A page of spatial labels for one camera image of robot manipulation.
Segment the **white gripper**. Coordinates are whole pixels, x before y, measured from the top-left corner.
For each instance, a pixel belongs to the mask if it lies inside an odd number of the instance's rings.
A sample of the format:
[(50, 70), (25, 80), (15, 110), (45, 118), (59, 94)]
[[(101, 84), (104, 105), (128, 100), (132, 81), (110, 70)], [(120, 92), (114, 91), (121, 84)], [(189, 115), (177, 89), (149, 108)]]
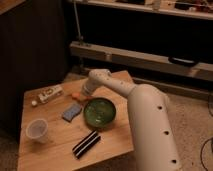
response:
[(97, 87), (98, 85), (94, 81), (88, 79), (83, 84), (81, 92), (84, 96), (91, 96), (94, 93), (94, 91), (97, 89)]

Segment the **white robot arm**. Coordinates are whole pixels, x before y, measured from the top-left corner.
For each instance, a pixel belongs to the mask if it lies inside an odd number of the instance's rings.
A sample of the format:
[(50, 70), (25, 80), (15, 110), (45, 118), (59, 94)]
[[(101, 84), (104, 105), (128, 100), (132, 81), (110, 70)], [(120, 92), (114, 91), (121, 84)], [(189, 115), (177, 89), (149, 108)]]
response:
[(183, 171), (168, 119), (168, 96), (150, 84), (113, 78), (108, 69), (91, 70), (81, 92), (90, 96), (101, 86), (127, 99), (138, 171)]

